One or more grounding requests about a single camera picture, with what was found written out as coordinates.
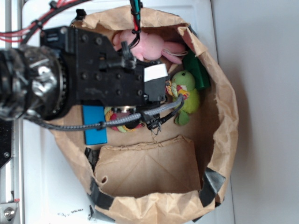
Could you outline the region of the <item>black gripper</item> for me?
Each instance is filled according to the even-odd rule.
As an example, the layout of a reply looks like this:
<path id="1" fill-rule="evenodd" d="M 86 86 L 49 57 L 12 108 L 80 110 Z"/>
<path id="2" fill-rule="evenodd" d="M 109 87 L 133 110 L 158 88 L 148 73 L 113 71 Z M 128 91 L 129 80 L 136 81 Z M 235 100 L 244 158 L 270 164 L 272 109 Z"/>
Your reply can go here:
<path id="1" fill-rule="evenodd" d="M 147 78 L 155 64 L 136 59 L 126 42 L 118 52 L 102 34 L 58 27 L 45 29 L 40 44 L 53 50 L 65 69 L 67 106 L 151 107 L 166 99 L 167 76 Z"/>

